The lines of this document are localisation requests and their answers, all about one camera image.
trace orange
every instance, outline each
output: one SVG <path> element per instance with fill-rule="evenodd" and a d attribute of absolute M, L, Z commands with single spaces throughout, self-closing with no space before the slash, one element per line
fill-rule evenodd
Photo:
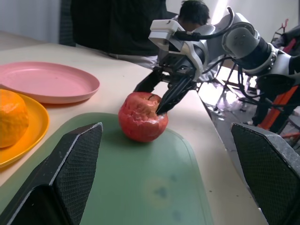
<path fill-rule="evenodd" d="M 29 126 L 24 100 L 16 93 L 0 89 L 0 148 L 14 145 Z"/>

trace green mat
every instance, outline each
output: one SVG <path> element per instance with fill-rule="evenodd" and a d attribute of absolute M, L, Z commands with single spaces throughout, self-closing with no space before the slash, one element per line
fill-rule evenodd
<path fill-rule="evenodd" d="M 133 142 L 117 116 L 107 113 L 79 115 L 62 125 L 1 187 L 0 212 L 65 133 L 96 122 L 104 131 L 81 225 L 213 225 L 188 142 L 169 129 L 152 143 Z"/>

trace red apple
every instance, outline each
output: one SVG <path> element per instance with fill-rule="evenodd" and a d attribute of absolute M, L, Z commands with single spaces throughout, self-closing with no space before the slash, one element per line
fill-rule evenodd
<path fill-rule="evenodd" d="M 168 124 L 167 114 L 156 115 L 161 97 L 147 92 L 133 92 L 119 111 L 119 124 L 124 134 L 137 142 L 152 142 Z"/>

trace white wall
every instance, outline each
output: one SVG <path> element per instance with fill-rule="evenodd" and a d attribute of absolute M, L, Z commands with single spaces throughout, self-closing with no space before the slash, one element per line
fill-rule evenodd
<path fill-rule="evenodd" d="M 0 30 L 58 43 L 60 0 L 0 0 Z"/>
<path fill-rule="evenodd" d="M 234 12 L 245 16 L 267 42 L 271 41 L 274 32 L 286 18 L 289 19 L 287 30 L 298 25 L 298 0 L 204 0 L 210 9 L 211 18 L 218 1 L 227 1 Z M 181 2 L 167 0 L 167 9 L 179 13 Z"/>

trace pink plate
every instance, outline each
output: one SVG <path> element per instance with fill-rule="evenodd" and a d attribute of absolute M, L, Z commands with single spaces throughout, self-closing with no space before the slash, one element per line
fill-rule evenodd
<path fill-rule="evenodd" d="M 60 64 L 16 62 L 0 66 L 0 87 L 25 94 L 40 103 L 84 101 L 99 89 L 92 74 Z"/>

